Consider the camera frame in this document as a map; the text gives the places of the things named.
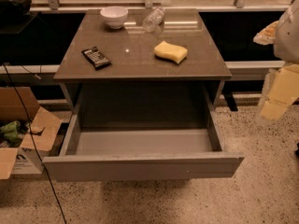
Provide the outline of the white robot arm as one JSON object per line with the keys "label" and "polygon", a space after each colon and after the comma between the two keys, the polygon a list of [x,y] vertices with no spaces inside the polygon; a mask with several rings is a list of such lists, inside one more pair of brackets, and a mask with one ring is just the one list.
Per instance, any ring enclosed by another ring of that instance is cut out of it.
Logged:
{"label": "white robot arm", "polygon": [[263,83],[256,122],[260,126],[278,121],[299,98],[299,0],[278,21],[261,30],[253,41],[274,45],[274,54],[284,62],[278,70],[270,69]]}

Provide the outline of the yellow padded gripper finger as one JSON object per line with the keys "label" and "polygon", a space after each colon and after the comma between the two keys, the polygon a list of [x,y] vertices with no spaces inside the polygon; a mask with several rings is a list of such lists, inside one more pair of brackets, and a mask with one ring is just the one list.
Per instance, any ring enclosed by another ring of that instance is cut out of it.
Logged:
{"label": "yellow padded gripper finger", "polygon": [[261,30],[256,36],[253,37],[253,41],[260,45],[273,44],[276,38],[276,30],[278,27],[278,21],[274,21]]}
{"label": "yellow padded gripper finger", "polygon": [[267,126],[278,121],[298,98],[299,64],[285,63],[279,69],[270,69],[263,83],[256,123]]}

